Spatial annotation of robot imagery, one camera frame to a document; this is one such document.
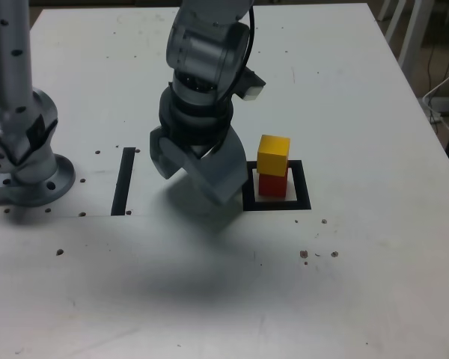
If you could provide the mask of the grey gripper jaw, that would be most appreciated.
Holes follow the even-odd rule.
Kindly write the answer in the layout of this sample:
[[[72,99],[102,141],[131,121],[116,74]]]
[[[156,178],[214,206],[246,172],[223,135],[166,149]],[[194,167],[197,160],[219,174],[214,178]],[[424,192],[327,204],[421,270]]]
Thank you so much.
[[[227,203],[247,181],[245,151],[239,136],[230,128],[222,145],[198,158],[191,149],[182,149],[168,138],[159,139],[162,155],[183,169],[214,203]]]
[[[186,163],[186,146],[168,126],[161,125],[150,133],[150,157],[159,174],[170,179]]]

